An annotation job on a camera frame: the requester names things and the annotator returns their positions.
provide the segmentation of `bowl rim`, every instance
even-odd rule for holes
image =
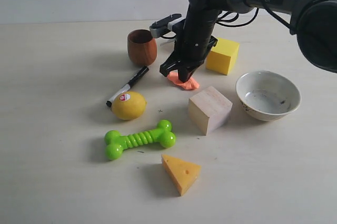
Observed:
[[[283,78],[285,79],[286,81],[288,81],[290,84],[292,84],[294,87],[295,87],[295,90],[298,92],[298,95],[299,95],[299,100],[298,100],[298,104],[291,110],[287,111],[287,112],[284,112],[284,113],[267,113],[267,112],[264,112],[264,111],[260,111],[260,110],[257,110],[255,109],[254,107],[248,105],[246,102],[244,102],[244,99],[239,95],[239,92],[238,92],[238,86],[239,86],[239,81],[242,80],[245,76],[247,75],[250,75],[250,74],[256,74],[256,73],[268,73],[268,74],[273,74],[273,75],[276,75],[277,77],[280,77],[280,78]],[[291,114],[292,112],[296,111],[299,107],[300,107],[300,104],[302,102],[302,95],[301,95],[301,92],[300,90],[298,89],[298,87],[294,84],[293,81],[289,80],[288,78],[284,77],[283,75],[281,74],[278,74],[278,73],[275,73],[275,72],[272,72],[270,70],[254,70],[252,72],[248,72],[248,73],[245,73],[243,75],[241,75],[236,83],[235,83],[235,91],[236,91],[236,95],[239,97],[240,101],[249,107],[249,109],[255,111],[255,112],[258,112],[260,114],[264,114],[264,115],[270,115],[270,116],[284,116],[284,115],[288,115],[288,114]]]

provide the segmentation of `green dog toy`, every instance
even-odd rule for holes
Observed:
[[[153,130],[121,136],[116,130],[105,134],[104,140],[107,144],[106,156],[110,160],[119,158],[123,150],[159,142],[164,148],[170,148],[175,144],[175,135],[171,132],[172,124],[168,120],[161,120]]]

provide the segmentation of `cheese wedge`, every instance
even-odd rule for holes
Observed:
[[[162,155],[162,164],[180,196],[183,196],[199,176],[201,166],[176,157]]]

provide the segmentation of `lemon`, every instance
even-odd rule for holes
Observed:
[[[126,91],[115,98],[111,111],[121,120],[133,120],[144,113],[146,104],[144,96],[140,93]]]

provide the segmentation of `table surface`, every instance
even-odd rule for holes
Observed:
[[[127,34],[151,23],[0,26],[1,223],[336,222],[337,76],[312,66],[295,36],[259,16],[242,28],[216,26],[214,36],[240,42],[239,57],[228,76],[200,67],[195,91],[159,73],[173,44],[158,39],[155,63],[133,88],[147,100],[146,111],[120,121],[105,101],[138,69],[127,56]],[[259,69],[298,86],[296,112],[272,123],[245,113],[235,82]],[[187,102],[209,86],[233,109],[225,126],[202,136],[189,120]],[[174,147],[142,146],[106,160],[107,131],[137,133],[160,119],[172,122]],[[202,166],[183,197],[161,154]]]

